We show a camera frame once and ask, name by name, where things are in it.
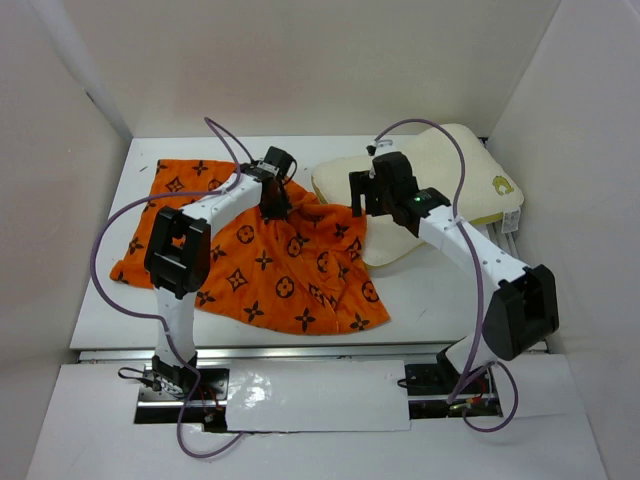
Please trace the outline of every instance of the white floor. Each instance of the white floor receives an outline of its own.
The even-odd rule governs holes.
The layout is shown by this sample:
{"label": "white floor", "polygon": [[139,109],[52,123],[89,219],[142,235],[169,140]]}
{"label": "white floor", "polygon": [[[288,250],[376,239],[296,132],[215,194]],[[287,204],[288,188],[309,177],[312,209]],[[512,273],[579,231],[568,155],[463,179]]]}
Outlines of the white floor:
{"label": "white floor", "polygon": [[[411,137],[391,137],[399,144]],[[295,180],[311,190],[314,167],[337,157],[361,155],[371,141],[349,137],[249,137],[243,138],[258,158],[271,145],[291,153],[299,162]],[[112,205],[112,212],[145,196],[161,158],[220,159],[229,154],[214,138],[133,140]],[[116,284],[108,278],[113,264],[122,258],[138,223],[142,206],[119,219],[107,232],[98,257],[98,274],[107,292],[118,302],[138,311],[154,312],[155,297],[149,290]],[[376,329],[339,336],[299,336],[255,328],[236,320],[196,311],[194,338],[199,347],[378,344],[451,342],[467,335],[475,318],[474,285],[444,255],[429,246],[420,247],[393,264],[370,271],[372,280],[391,315]],[[152,348],[156,342],[153,320],[117,313],[98,296],[92,284],[85,294],[71,347],[80,350]]]}

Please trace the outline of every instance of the orange towel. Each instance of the orange towel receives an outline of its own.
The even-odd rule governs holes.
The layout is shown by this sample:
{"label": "orange towel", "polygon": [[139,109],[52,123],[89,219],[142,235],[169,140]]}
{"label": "orange towel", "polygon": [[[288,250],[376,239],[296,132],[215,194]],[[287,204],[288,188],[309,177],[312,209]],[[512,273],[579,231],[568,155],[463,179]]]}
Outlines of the orange towel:
{"label": "orange towel", "polygon": [[[151,193],[213,190],[233,170],[227,162],[160,160]],[[294,182],[286,189],[294,207],[286,221],[265,224],[255,207],[215,236],[211,272],[197,294],[196,307],[295,334],[351,333],[386,322],[389,314],[361,258],[366,217],[352,217],[348,207],[321,205]],[[111,279],[151,288],[143,263],[156,213],[197,199],[149,202]]]}

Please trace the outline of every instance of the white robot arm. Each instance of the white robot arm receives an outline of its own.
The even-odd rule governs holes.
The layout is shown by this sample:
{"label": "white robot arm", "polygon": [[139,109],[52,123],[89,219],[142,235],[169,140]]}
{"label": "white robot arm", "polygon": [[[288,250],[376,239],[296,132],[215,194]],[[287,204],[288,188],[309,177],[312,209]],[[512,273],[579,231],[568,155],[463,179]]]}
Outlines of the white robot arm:
{"label": "white robot arm", "polygon": [[[259,206],[265,219],[286,218],[291,208],[283,179],[295,160],[286,152],[271,147],[265,159],[242,166],[219,187],[221,195],[206,196],[180,210],[161,209],[155,219],[145,268],[158,301],[158,313],[167,321],[176,351],[190,365],[196,366],[193,341],[193,314],[197,292],[209,275],[211,239],[238,215]],[[184,238],[182,245],[176,239]],[[169,347],[162,324],[158,326],[158,343],[152,370],[160,381],[174,391],[186,392],[195,380],[193,373]]]}
{"label": "white robot arm", "polygon": [[[491,243],[464,218],[455,218],[449,200],[434,188],[421,190],[407,157],[381,141],[371,170],[349,175],[354,215],[392,215],[413,235],[433,245],[469,275],[475,266],[457,223],[465,227],[478,254],[484,286],[484,322],[471,369],[498,358],[512,360],[558,329],[555,280],[544,265],[530,268]],[[462,373],[474,334],[438,355],[444,373]]]}

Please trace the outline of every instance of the pillow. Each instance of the pillow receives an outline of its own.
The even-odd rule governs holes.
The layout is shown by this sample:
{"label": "pillow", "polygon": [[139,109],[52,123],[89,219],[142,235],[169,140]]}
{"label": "pillow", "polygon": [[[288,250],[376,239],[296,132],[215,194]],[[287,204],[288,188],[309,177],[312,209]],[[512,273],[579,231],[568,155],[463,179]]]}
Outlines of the pillow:
{"label": "pillow", "polygon": [[[460,195],[460,214],[476,225],[502,219],[503,212],[517,209],[524,195],[491,157],[471,130],[463,125],[443,125],[464,153],[467,175]],[[460,178],[460,160],[451,142],[436,129],[429,129],[398,145],[413,168],[420,188],[435,187],[453,201]],[[311,177],[321,201],[351,205],[349,172],[371,168],[371,157],[337,158],[319,165]],[[423,242],[391,216],[368,218],[363,260],[377,267],[393,262]]]}

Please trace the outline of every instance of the purple cable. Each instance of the purple cable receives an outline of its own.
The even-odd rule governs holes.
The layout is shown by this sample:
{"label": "purple cable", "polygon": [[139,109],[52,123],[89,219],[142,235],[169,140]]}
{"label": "purple cable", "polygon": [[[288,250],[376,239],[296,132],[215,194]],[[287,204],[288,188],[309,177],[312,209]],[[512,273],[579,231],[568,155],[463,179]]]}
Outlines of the purple cable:
{"label": "purple cable", "polygon": [[[233,163],[236,166],[236,170],[235,170],[236,178],[231,183],[231,186],[229,188],[227,188],[227,191],[231,190],[231,189],[235,188],[238,185],[238,183],[240,183],[240,175],[241,175],[241,173],[240,173],[240,163],[238,162],[238,158],[236,157],[236,155],[233,152],[233,150],[231,149],[231,147],[229,147],[229,144],[227,143],[227,141],[220,134],[220,132],[218,132],[218,130],[216,129],[216,126],[219,127],[219,125],[217,123],[215,123],[213,120],[211,120],[210,118],[208,118],[208,117],[205,117],[205,122],[207,123],[209,128],[213,131],[213,133],[216,135],[216,137],[218,137],[218,139],[222,142],[222,144],[225,146],[225,148],[229,151],[229,154],[231,155],[231,158],[233,159]],[[247,155],[249,155],[249,158],[251,158],[251,155],[249,154],[248,150],[246,148],[244,148],[244,146],[242,146],[242,143],[236,137],[234,137],[226,129],[224,129],[224,128],[221,128],[221,129],[224,130],[231,138],[235,139],[235,141],[238,143],[238,145],[240,145],[243,148],[243,150],[245,152],[247,152]],[[113,222],[115,222],[120,216],[122,216],[125,212],[128,212],[132,208],[137,207],[138,205],[141,205],[143,203],[149,202],[151,200],[157,200],[157,199],[160,199],[160,198],[196,197],[196,196],[205,197],[205,196],[212,196],[212,195],[221,195],[222,193],[223,192],[221,190],[214,190],[214,191],[211,191],[211,192],[205,191],[205,192],[158,193],[158,194],[155,194],[155,195],[148,195],[148,196],[146,196],[144,198],[140,198],[140,199],[138,199],[138,200],[136,200],[134,202],[131,202],[128,205],[125,205],[120,210],[118,210],[116,213],[114,213],[111,217],[109,217],[109,219],[107,220],[107,223],[105,224],[105,226],[102,228],[102,230],[100,230],[98,232],[98,235],[97,235],[95,241],[93,242],[93,247],[91,248],[91,257],[90,257],[90,261],[89,261],[89,271],[90,271],[90,275],[91,275],[91,280],[93,281],[93,284],[96,287],[96,290],[97,290],[98,294],[107,303],[107,305],[109,305],[111,308],[117,310],[118,312],[124,313],[125,315],[129,315],[131,317],[135,317],[135,318],[150,318],[150,319],[153,319],[153,320],[159,320],[160,323],[162,324],[162,328],[164,329],[165,336],[167,337],[167,343],[169,344],[169,348],[171,349],[171,352],[173,353],[173,355],[175,355],[175,357],[178,359],[178,361],[185,368],[187,368],[189,371],[191,371],[192,373],[194,373],[196,375],[196,383],[194,384],[194,386],[192,387],[191,391],[187,395],[187,398],[185,398],[182,406],[180,407],[180,412],[178,414],[178,421],[176,423],[176,436],[177,436],[177,439],[178,439],[178,445],[180,445],[180,448],[182,449],[182,451],[185,454],[187,454],[187,455],[189,455],[190,457],[193,457],[193,458],[211,458],[211,457],[215,457],[216,455],[219,455],[222,452],[224,452],[225,450],[227,450],[228,448],[230,448],[238,440],[240,440],[240,438],[242,437],[243,433],[242,432],[238,433],[238,435],[236,435],[233,439],[231,439],[231,441],[229,441],[226,445],[220,447],[219,449],[217,449],[217,450],[215,450],[213,452],[195,453],[195,452],[192,452],[191,450],[189,450],[189,448],[184,443],[184,439],[182,438],[182,419],[184,417],[184,412],[185,412],[185,410],[187,408],[187,405],[191,401],[191,397],[193,397],[193,395],[196,392],[198,386],[200,385],[200,381],[202,380],[202,375],[200,374],[200,372],[198,371],[197,368],[189,365],[189,363],[187,363],[187,361],[184,358],[182,358],[180,356],[180,354],[178,353],[178,349],[176,348],[176,345],[173,342],[173,338],[171,337],[171,332],[169,331],[169,325],[167,324],[167,321],[163,316],[157,315],[157,314],[153,314],[153,313],[143,313],[143,312],[135,312],[133,310],[129,310],[128,308],[125,308],[122,305],[119,305],[118,303],[116,303],[114,300],[112,300],[109,297],[109,295],[107,295],[107,292],[105,292],[105,290],[102,287],[102,284],[100,283],[100,280],[98,278],[98,273],[96,271],[96,258],[98,257],[98,250],[100,249],[100,244],[102,243],[102,239],[103,239],[104,234],[106,233],[106,231],[113,224]]]}
{"label": "purple cable", "polygon": [[249,161],[251,163],[254,163],[255,160],[253,159],[253,157],[251,156],[251,153],[249,152],[249,150],[247,150],[247,147],[244,146],[244,144],[238,140],[238,137],[236,137],[233,133],[231,133],[229,130],[227,130],[226,128],[224,128],[222,125],[220,125],[218,122],[214,122],[213,120],[211,120],[209,117],[204,117],[204,122],[207,124],[207,126],[213,130],[213,132],[215,133],[215,127],[219,128],[220,130],[222,130],[224,133],[226,133],[229,138],[231,138],[234,142],[236,142],[238,144],[238,146],[244,150],[244,153],[247,154],[247,157],[249,157]]}
{"label": "purple cable", "polygon": [[511,420],[513,420],[513,417],[515,417],[516,411],[518,410],[518,404],[520,403],[520,395],[518,393],[518,386],[516,385],[516,381],[513,378],[513,375],[511,375],[511,372],[509,371],[507,366],[502,362],[498,362],[498,361],[489,362],[483,367],[478,368],[471,376],[469,376],[469,378],[467,378],[467,381],[465,382],[464,386],[466,387],[467,385],[469,385],[471,382],[473,382],[476,378],[478,378],[480,375],[486,372],[493,365],[498,365],[500,368],[502,368],[502,370],[504,370],[504,373],[507,374],[507,378],[509,379],[511,386],[513,387],[513,407],[511,407],[511,412],[509,412],[509,415],[507,415],[507,417],[502,421],[502,423],[500,423],[499,425],[496,425],[495,427],[486,427],[486,428],[477,427],[473,425],[471,422],[469,422],[469,419],[467,418],[467,413],[469,409],[468,408],[464,409],[462,411],[462,419],[464,420],[464,423],[466,423],[469,428],[471,428],[472,430],[475,430],[476,432],[493,433],[493,432],[497,432],[498,430],[502,430],[511,422]]}
{"label": "purple cable", "polygon": [[[455,138],[453,138],[453,136],[447,132],[441,125],[432,122],[431,120],[426,120],[424,118],[408,118],[406,120],[401,120],[399,122],[394,123],[393,125],[391,125],[390,127],[386,128],[385,130],[383,130],[376,138],[375,141],[379,141],[382,137],[384,137],[386,134],[388,134],[391,130],[394,130],[395,128],[401,126],[401,125],[405,125],[407,123],[423,123],[425,125],[429,125],[430,127],[435,128],[436,130],[440,131],[442,134],[444,134],[449,141],[453,144],[453,146],[456,149],[456,152],[458,152],[458,156],[460,157],[460,180],[458,181],[458,187],[456,188],[456,192],[453,196],[453,202],[452,202],[452,209],[453,209],[453,216],[454,217],[458,217],[458,201],[460,200],[460,193],[462,192],[462,187],[464,185],[464,180],[467,174],[466,171],[466,164],[465,164],[465,160],[464,160],[464,154],[462,153],[462,149],[460,148],[460,145],[458,144],[458,142],[456,141]],[[469,383],[469,379],[471,377],[469,377],[469,373],[471,372],[471,366],[473,365],[473,362],[476,358],[476,354],[478,353],[478,347],[480,345],[480,338],[481,338],[481,332],[482,332],[482,323],[484,321],[484,284],[482,281],[482,267],[480,266],[480,259],[478,258],[478,252],[476,251],[475,246],[473,245],[473,242],[471,241],[471,238],[469,237],[469,234],[467,233],[466,228],[464,227],[464,225],[462,225],[462,222],[457,222],[458,225],[458,229],[460,230],[460,234],[462,235],[462,237],[464,238],[465,243],[467,244],[467,247],[469,248],[469,252],[471,253],[471,260],[473,261],[473,269],[475,272],[475,277],[476,277],[476,288],[477,288],[477,295],[478,295],[478,303],[477,303],[477,309],[476,309],[476,326],[475,326],[475,330],[474,330],[474,334],[473,334],[473,341],[471,342],[471,349],[469,350],[469,357],[467,358],[467,362],[464,365],[464,368],[462,369],[462,373],[460,374],[460,378],[458,379],[458,382],[456,383],[453,392],[451,392],[451,394],[449,395],[449,397],[447,397],[447,404],[451,405],[455,399],[458,397],[458,395],[460,394],[460,392],[467,386],[467,384]],[[498,427],[494,427],[495,429],[489,429],[486,431],[497,431],[500,430],[501,428],[505,427],[513,418],[513,416],[515,415],[516,409],[518,407],[518,389],[516,386],[515,381],[513,380],[513,377],[511,376],[511,373],[507,370],[506,366],[502,363],[497,362],[504,370],[505,372],[507,372],[507,376],[511,379],[511,383],[513,385],[514,388],[514,392],[515,392],[515,403],[514,403],[514,408],[513,411],[511,412],[511,414],[507,417],[507,419],[501,423],[500,425],[498,425]],[[487,364],[485,365],[486,368],[489,368],[491,364]],[[473,378],[477,378],[477,375],[480,375],[477,373],[474,374]],[[478,428],[475,428],[473,425],[471,425],[468,421],[466,421],[467,425],[469,425],[471,428],[474,428],[475,430],[478,431],[484,431],[484,430],[480,430]]]}

